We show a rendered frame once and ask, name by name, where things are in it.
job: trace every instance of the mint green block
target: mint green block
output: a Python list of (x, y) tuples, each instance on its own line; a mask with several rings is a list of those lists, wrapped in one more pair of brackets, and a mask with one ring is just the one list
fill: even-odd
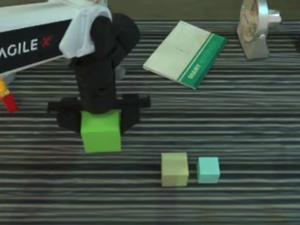
[(120, 112), (94, 115), (82, 111), (81, 138), (87, 153), (121, 151)]
[(216, 184), (220, 177), (218, 157), (199, 157), (197, 162), (198, 183)]

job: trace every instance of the yellow cap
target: yellow cap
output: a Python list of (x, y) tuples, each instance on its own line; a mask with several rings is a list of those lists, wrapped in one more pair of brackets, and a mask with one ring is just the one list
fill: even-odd
[(0, 94), (8, 92), (8, 88), (2, 78), (0, 78)]

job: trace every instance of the red x logo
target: red x logo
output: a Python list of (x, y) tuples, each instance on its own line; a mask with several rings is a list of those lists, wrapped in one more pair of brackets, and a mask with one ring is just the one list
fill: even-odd
[(45, 48), (46, 46), (50, 46), (50, 36), (43, 37), (42, 47)]

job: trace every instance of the yellow cube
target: yellow cube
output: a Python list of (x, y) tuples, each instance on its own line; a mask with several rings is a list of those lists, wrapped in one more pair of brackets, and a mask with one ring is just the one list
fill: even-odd
[(161, 154), (161, 182), (163, 187), (182, 187), (188, 184), (187, 153)]

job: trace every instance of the table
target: table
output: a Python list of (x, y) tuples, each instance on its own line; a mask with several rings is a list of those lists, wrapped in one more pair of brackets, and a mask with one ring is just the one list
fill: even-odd
[[(142, 40), (124, 60), (118, 93), (152, 96), (120, 154), (83, 153), (46, 103), (77, 95), (65, 60), (17, 75), (20, 110), (0, 109), (0, 223), (58, 225), (294, 225), (300, 219), (299, 22), (270, 33), (270, 57), (247, 61), (237, 22), (193, 21), (229, 43), (198, 90), (142, 69), (177, 22), (138, 22)], [(220, 113), (199, 117), (200, 112)], [(222, 116), (240, 112), (239, 116)], [(270, 118), (244, 112), (277, 113)], [(187, 152), (187, 187), (160, 186), (160, 154)], [(196, 159), (217, 156), (216, 185), (196, 183)]]

